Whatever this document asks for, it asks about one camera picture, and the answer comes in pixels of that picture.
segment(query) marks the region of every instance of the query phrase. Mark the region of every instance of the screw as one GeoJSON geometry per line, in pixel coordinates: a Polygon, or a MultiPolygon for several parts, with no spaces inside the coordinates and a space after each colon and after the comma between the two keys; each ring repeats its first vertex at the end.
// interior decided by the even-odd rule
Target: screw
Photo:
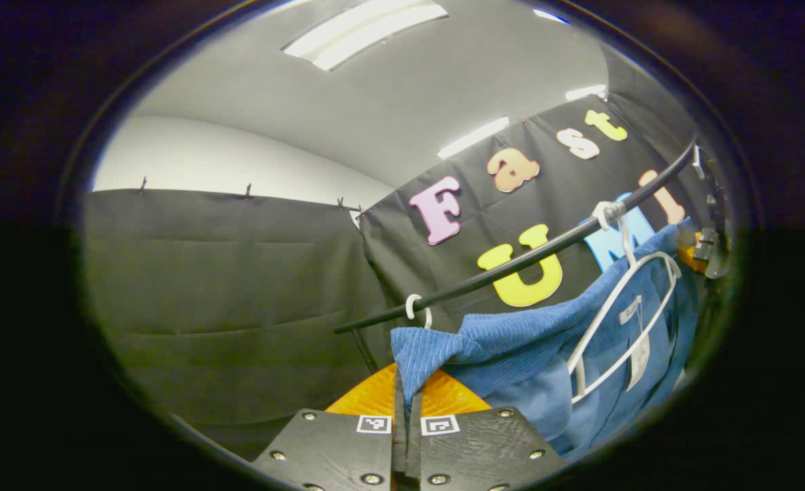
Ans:
{"type": "Polygon", "coordinates": [[[377,475],[376,473],[368,473],[367,475],[364,475],[361,479],[363,480],[363,482],[367,484],[380,484],[384,482],[384,478],[377,475]]]}

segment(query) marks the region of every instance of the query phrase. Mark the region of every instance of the black curtain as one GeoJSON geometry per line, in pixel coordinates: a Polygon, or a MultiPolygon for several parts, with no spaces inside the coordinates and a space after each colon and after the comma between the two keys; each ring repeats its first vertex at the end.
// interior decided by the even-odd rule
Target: black curtain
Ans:
{"type": "MultiPolygon", "coordinates": [[[[87,199],[90,308],[138,388],[245,459],[369,376],[352,333],[387,308],[348,211],[280,198],[107,190],[87,199]]],[[[389,326],[364,330],[392,361],[389,326]]]]}
{"type": "MultiPolygon", "coordinates": [[[[536,224],[548,226],[548,240],[557,237],[589,218],[597,202],[614,201],[638,188],[639,178],[646,171],[664,170],[689,142],[666,146],[667,153],[661,153],[651,140],[662,142],[664,136],[645,135],[639,128],[645,127],[638,122],[640,118],[634,120],[637,124],[632,127],[633,120],[626,116],[616,105],[607,105],[595,95],[573,100],[456,153],[372,205],[361,222],[361,232],[365,253],[389,303],[399,305],[411,293],[429,295],[482,273],[478,258],[501,243],[514,248],[512,258],[530,251],[520,245],[518,237],[536,224]],[[611,140],[595,125],[585,124],[589,110],[608,114],[612,125],[626,128],[626,140],[611,140]],[[596,143],[599,154],[588,160],[573,155],[557,138],[558,131],[567,128],[580,131],[583,137],[596,143]],[[486,171],[490,158],[507,148],[520,150],[540,166],[539,174],[524,181],[514,192],[501,192],[486,171]],[[461,184],[454,192],[461,212],[458,217],[450,217],[461,224],[461,230],[434,246],[427,242],[428,230],[421,212],[409,205],[409,199],[445,176],[452,176],[461,184]]],[[[661,128],[658,121],[654,125],[661,128]]],[[[684,168],[682,176],[684,181],[697,179],[690,166],[684,168]]],[[[705,195],[696,189],[690,192],[679,179],[670,181],[666,188],[686,214],[701,224],[702,207],[695,203],[698,200],[704,204],[705,195]]],[[[666,213],[655,198],[645,200],[639,209],[654,230],[666,226],[666,213]]],[[[557,257],[563,268],[558,290],[530,308],[573,299],[601,274],[584,242],[558,252],[557,257]]],[[[520,273],[525,283],[538,282],[542,275],[537,264],[520,273]]],[[[434,329],[456,332],[464,314],[502,313],[519,308],[505,304],[489,285],[449,299],[431,310],[434,329]]],[[[396,321],[398,326],[420,323],[422,316],[415,321],[404,318],[396,321]]]]}

